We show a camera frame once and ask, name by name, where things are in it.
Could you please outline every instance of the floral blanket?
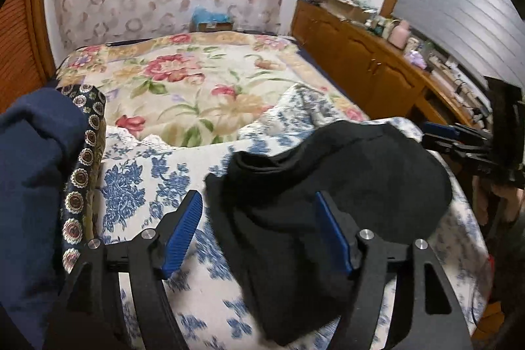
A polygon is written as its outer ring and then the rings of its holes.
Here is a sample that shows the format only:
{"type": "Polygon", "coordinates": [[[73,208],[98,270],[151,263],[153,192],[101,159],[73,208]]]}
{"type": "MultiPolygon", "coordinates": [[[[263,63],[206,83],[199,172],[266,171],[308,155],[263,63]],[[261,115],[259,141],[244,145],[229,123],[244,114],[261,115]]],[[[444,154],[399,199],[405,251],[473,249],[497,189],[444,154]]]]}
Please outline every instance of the floral blanket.
{"type": "Polygon", "coordinates": [[[350,119],[366,119],[282,37],[185,33],[124,47],[78,49],[58,71],[59,86],[85,83],[107,97],[108,125],[171,146],[237,140],[296,82],[330,98],[350,119]]]}
{"type": "MultiPolygon", "coordinates": [[[[99,176],[96,228],[105,243],[129,240],[142,229],[155,227],[165,213],[177,209],[190,189],[205,194],[204,178],[224,174],[232,153],[245,150],[274,155],[296,146],[314,129],[343,118],[322,93],[295,85],[282,101],[239,132],[240,140],[196,148],[173,148],[158,136],[137,141],[127,130],[108,127],[106,153],[99,176]]],[[[421,131],[408,119],[390,122],[407,137],[421,140],[421,131]]],[[[471,333],[473,315],[479,319],[490,289],[488,253],[472,210],[454,175],[452,201],[429,243],[441,261],[471,333]]],[[[243,303],[241,288],[230,273],[212,226],[204,214],[180,271],[164,282],[180,330],[191,350],[269,350],[262,331],[243,303]]],[[[129,277],[120,274],[121,298],[135,348],[144,348],[129,277]]],[[[395,280],[386,287],[373,349],[383,348],[393,310],[395,280]]],[[[325,350],[338,320],[287,346],[288,350],[325,350]]]]}

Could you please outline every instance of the silver screw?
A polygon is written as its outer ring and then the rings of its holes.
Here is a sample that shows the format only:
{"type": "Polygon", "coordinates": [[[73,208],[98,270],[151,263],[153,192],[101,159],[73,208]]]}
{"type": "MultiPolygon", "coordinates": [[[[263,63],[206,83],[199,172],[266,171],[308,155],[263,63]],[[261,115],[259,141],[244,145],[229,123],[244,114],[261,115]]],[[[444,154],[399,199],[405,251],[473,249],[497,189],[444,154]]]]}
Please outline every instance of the silver screw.
{"type": "Polygon", "coordinates": [[[88,242],[88,248],[89,249],[96,249],[98,247],[100,247],[100,240],[99,239],[91,239],[88,242]]]}
{"type": "Polygon", "coordinates": [[[363,229],[359,232],[359,236],[361,236],[364,240],[371,240],[374,239],[374,232],[369,229],[363,229]]]}
{"type": "Polygon", "coordinates": [[[143,230],[140,236],[142,236],[143,239],[153,239],[155,237],[155,230],[154,229],[143,230]]]}
{"type": "Polygon", "coordinates": [[[416,239],[414,243],[416,244],[416,247],[418,249],[427,249],[429,247],[429,244],[427,243],[427,241],[423,239],[416,239]]]}

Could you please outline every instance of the pink bottle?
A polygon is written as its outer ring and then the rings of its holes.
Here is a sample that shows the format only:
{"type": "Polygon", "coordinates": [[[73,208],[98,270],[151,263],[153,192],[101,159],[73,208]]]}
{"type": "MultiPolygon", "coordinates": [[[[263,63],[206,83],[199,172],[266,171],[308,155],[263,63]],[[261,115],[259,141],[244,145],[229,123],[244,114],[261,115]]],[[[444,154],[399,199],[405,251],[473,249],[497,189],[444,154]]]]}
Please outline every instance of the pink bottle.
{"type": "Polygon", "coordinates": [[[410,37],[410,23],[403,20],[399,26],[396,26],[389,37],[389,42],[400,50],[404,49],[406,42],[410,37]]]}

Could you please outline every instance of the window blind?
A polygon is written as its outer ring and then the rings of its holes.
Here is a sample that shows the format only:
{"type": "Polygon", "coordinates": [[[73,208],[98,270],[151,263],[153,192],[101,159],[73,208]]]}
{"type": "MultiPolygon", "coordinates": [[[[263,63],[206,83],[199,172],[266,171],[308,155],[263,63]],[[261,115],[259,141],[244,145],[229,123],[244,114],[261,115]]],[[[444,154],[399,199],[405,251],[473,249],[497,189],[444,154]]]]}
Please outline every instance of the window blind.
{"type": "Polygon", "coordinates": [[[525,23],[510,0],[397,0],[393,15],[481,82],[486,75],[525,88],[525,23]]]}

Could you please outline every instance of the bed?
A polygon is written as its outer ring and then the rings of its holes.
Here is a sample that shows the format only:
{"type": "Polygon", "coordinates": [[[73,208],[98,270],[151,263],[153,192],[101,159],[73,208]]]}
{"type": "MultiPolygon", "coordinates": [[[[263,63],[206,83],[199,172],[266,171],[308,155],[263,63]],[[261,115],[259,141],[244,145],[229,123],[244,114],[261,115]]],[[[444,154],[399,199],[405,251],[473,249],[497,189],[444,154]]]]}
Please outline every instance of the bed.
{"type": "MultiPolygon", "coordinates": [[[[205,175],[224,171],[233,151],[276,154],[333,120],[367,121],[304,57],[283,37],[235,32],[178,34],[69,55],[58,85],[94,85],[107,99],[106,151],[92,212],[97,234],[111,243],[155,227],[188,189],[204,191],[205,175]]],[[[409,120],[384,120],[421,140],[409,120]]],[[[491,286],[488,253],[463,191],[448,172],[453,200],[429,242],[473,333],[491,286]]],[[[120,282],[132,343],[143,348],[127,275],[121,274],[120,282]]],[[[182,269],[165,288],[192,350],[276,348],[264,342],[246,311],[206,215],[182,269]]],[[[385,343],[394,292],[391,282],[372,348],[385,343]]],[[[288,348],[324,350],[336,325],[288,348]]]]}

